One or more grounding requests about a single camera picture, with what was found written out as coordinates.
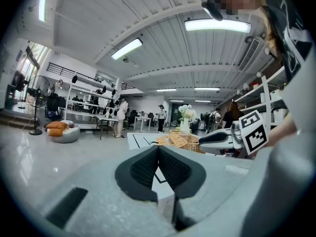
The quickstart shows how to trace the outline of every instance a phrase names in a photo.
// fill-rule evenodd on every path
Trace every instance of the floor fan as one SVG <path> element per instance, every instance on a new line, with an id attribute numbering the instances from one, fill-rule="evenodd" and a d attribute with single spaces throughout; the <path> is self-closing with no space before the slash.
<path id="1" fill-rule="evenodd" d="M 34 129 L 29 133 L 31 135 L 40 135 L 42 130 L 37 129 L 37 109 L 43 107 L 47 103 L 48 91 L 50 89 L 50 84 L 47 78 L 43 76 L 35 76 L 29 80 L 26 93 L 28 102 L 35 107 L 34 113 Z"/>

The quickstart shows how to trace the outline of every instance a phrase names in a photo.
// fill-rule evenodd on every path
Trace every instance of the hair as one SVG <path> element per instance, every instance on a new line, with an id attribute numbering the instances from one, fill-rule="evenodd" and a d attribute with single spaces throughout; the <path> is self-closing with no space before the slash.
<path id="1" fill-rule="evenodd" d="M 269 49 L 279 58 L 283 50 L 282 40 L 277 35 L 273 25 L 270 23 L 271 17 L 269 15 L 269 11 L 264 8 L 261 8 L 260 11 L 263 15 L 263 21 L 266 26 L 266 41 Z"/>
<path id="2" fill-rule="evenodd" d="M 239 108 L 236 102 L 231 102 L 229 104 L 228 111 L 232 112 L 234 120 L 239 119 Z"/>

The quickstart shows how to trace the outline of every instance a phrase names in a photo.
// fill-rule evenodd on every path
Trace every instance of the black t-shirt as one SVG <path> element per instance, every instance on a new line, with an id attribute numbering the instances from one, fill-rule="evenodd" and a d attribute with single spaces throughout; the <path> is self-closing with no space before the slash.
<path id="1" fill-rule="evenodd" d="M 266 0 L 266 4 L 263 8 L 282 41 L 280 52 L 290 82 L 304 64 L 314 42 L 292 0 Z"/>
<path id="2" fill-rule="evenodd" d="M 242 116 L 244 116 L 244 113 L 241 112 L 241 111 L 239 111 L 239 116 L 238 116 L 238 118 L 240 118 L 240 117 L 242 117 Z M 223 121 L 226 122 L 224 128 L 231 128 L 233 121 L 237 121 L 238 118 L 237 118 L 237 119 L 234 119 L 234 118 L 233 118 L 233 113 L 232 113 L 231 111 L 226 112 L 226 113 L 224 114 L 224 117 L 223 117 Z"/>

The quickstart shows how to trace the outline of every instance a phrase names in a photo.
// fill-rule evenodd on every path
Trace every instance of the white floor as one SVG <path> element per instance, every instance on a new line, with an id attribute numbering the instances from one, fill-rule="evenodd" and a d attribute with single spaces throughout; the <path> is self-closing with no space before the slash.
<path id="1" fill-rule="evenodd" d="M 140 132 L 130 128 L 123 132 Z M 151 127 L 150 133 L 156 133 Z M 40 201 L 80 166 L 93 159 L 115 157 L 128 150 L 127 138 L 114 138 L 106 131 L 81 132 L 73 143 L 58 144 L 43 134 L 32 136 L 28 130 L 0 125 L 0 162 L 2 174 L 10 186 L 34 208 Z"/>

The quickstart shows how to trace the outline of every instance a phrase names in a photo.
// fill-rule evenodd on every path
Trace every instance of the standing fan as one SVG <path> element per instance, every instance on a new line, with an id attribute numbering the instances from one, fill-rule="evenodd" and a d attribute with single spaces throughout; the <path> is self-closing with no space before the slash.
<path id="1" fill-rule="evenodd" d="M 42 131 L 37 129 L 36 112 L 37 108 L 46 105 L 49 89 L 49 81 L 43 76 L 35 76 L 29 80 L 28 87 L 26 89 L 27 101 L 35 107 L 34 129 L 30 131 L 31 135 L 42 134 Z"/>
<path id="2" fill-rule="evenodd" d="M 23 101 L 24 101 L 23 96 L 24 96 L 25 85 L 27 85 L 28 83 L 29 82 L 25 80 L 25 74 L 22 71 L 17 70 L 15 72 L 12 85 L 15 86 L 15 90 L 21 92 L 20 94 L 21 106 L 18 107 L 19 109 L 25 109 L 25 107 L 23 106 Z"/>

